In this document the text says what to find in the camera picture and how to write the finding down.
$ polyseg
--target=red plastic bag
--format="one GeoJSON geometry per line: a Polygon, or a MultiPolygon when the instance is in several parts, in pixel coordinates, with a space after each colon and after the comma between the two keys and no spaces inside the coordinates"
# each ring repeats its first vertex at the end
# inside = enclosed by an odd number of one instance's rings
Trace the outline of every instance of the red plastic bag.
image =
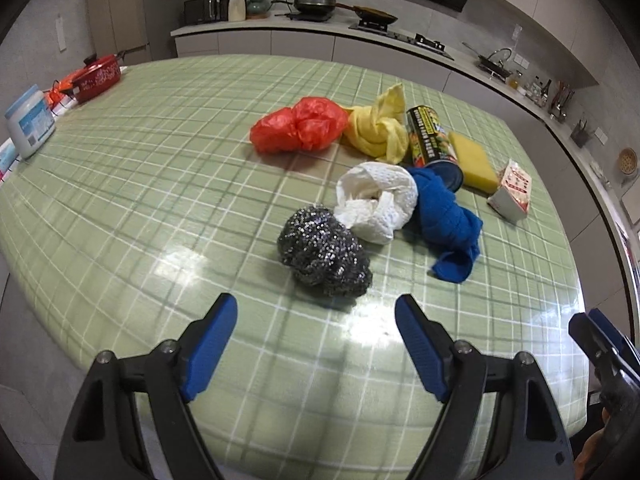
{"type": "Polygon", "coordinates": [[[250,140],[260,153],[322,150],[347,127],[346,111],[326,97],[305,97],[293,108],[282,108],[261,118],[251,128],[250,140]]]}

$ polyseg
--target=knotted yellow cloth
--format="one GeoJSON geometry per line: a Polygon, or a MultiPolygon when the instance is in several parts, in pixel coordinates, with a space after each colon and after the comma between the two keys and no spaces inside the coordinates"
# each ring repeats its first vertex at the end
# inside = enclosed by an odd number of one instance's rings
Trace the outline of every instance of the knotted yellow cloth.
{"type": "Polygon", "coordinates": [[[402,83],[379,95],[373,106],[342,108],[349,114],[344,134],[355,148],[390,164],[404,158],[409,135],[404,127],[406,106],[402,83]]]}

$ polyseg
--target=faucet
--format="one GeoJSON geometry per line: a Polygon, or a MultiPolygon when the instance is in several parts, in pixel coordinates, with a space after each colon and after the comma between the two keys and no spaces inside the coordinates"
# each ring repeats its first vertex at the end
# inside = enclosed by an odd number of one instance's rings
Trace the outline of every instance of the faucet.
{"type": "Polygon", "coordinates": [[[504,62],[505,62],[506,60],[508,60],[508,59],[511,57],[511,54],[513,54],[513,50],[511,50],[511,49],[510,49],[510,48],[508,48],[508,47],[505,47],[505,48],[499,48],[499,49],[498,49],[498,50],[496,50],[493,54],[491,54],[491,55],[487,58],[487,60],[488,60],[488,61],[491,61],[491,58],[492,58],[493,56],[495,56],[496,54],[498,54],[498,52],[502,52],[503,50],[508,50],[508,51],[509,51],[509,56],[507,57],[507,59],[501,59],[500,61],[498,61],[498,63],[497,63],[497,64],[498,64],[498,65],[500,65],[502,68],[504,68],[504,62]]]}

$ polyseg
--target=crumpled white towel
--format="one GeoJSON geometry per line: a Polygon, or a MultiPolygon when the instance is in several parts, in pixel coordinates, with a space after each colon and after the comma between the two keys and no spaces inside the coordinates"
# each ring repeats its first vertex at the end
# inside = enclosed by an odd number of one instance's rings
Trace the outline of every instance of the crumpled white towel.
{"type": "Polygon", "coordinates": [[[418,200],[414,178],[400,166],[363,162],[340,177],[334,216],[358,237],[388,244],[409,221],[418,200]]]}

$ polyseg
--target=white plastic jar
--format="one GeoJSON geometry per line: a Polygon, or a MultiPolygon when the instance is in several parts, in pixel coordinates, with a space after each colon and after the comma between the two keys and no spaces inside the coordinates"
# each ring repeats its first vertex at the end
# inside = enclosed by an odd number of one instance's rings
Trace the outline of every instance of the white plastic jar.
{"type": "Polygon", "coordinates": [[[4,118],[9,135],[22,158],[33,155],[56,129],[56,121],[38,85],[33,85],[22,94],[5,112],[4,118]]]}

